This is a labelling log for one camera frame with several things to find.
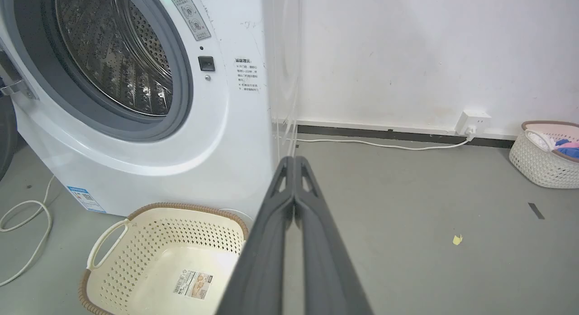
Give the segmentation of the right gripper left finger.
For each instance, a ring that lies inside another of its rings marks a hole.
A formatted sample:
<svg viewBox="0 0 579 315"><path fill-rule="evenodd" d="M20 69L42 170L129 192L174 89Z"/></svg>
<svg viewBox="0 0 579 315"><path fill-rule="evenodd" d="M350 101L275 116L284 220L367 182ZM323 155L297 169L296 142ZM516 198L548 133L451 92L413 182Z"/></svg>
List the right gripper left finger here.
<svg viewBox="0 0 579 315"><path fill-rule="evenodd" d="M281 315L285 235L294 210L294 157L281 159L216 311Z"/></svg>

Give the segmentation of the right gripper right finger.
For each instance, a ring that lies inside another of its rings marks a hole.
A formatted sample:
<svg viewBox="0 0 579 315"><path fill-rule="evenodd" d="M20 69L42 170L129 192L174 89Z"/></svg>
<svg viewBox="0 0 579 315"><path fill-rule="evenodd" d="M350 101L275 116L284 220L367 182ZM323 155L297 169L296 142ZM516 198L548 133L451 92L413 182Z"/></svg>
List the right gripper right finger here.
<svg viewBox="0 0 579 315"><path fill-rule="evenodd" d="M366 293L308 160L295 158L295 221L302 231L307 315L372 315Z"/></svg>

